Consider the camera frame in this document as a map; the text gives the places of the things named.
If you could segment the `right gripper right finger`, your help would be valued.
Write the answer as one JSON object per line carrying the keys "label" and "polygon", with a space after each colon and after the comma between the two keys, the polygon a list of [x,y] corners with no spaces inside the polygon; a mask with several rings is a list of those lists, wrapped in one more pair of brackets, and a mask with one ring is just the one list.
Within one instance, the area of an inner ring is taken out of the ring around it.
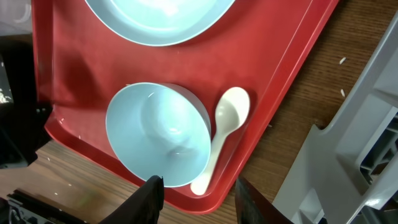
{"label": "right gripper right finger", "polygon": [[234,200],[238,224],[292,224],[244,177],[236,179]]}

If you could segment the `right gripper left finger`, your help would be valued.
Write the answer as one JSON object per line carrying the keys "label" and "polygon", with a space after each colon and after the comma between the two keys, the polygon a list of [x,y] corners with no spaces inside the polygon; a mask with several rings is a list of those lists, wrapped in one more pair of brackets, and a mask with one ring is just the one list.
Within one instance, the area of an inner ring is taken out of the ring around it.
{"label": "right gripper left finger", "polygon": [[153,175],[99,224],[157,224],[164,206],[164,180]]}

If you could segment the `red serving tray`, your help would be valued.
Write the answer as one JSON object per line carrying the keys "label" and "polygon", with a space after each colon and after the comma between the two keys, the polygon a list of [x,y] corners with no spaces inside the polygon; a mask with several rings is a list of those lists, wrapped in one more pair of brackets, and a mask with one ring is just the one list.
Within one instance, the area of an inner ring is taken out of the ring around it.
{"label": "red serving tray", "polygon": [[193,214],[224,201],[336,7],[336,1],[236,1],[207,31],[170,47],[135,44],[107,28],[82,0],[33,1],[36,87],[53,105],[46,130],[60,144],[135,185],[117,159],[105,112],[130,83],[174,83],[194,93],[209,115],[225,90],[251,97],[244,126],[231,134],[205,195],[165,190],[165,201]]}

